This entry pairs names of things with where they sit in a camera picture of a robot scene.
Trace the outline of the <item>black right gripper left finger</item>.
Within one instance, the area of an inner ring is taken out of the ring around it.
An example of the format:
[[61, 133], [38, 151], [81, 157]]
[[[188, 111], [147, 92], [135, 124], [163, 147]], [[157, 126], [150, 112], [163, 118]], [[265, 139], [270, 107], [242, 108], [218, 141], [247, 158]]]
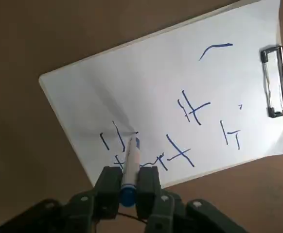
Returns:
[[95, 186], [66, 204], [45, 199], [0, 225], [0, 233], [94, 233], [102, 219], [114, 219], [119, 209], [122, 171], [103, 168]]

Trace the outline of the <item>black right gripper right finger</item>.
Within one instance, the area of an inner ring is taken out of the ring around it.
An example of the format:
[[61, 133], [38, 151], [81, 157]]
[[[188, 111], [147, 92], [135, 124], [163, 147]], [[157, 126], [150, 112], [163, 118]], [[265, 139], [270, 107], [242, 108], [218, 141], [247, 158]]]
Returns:
[[203, 199], [183, 203], [161, 188], [157, 167], [142, 167], [137, 179], [136, 211], [146, 233], [244, 233], [246, 230]]

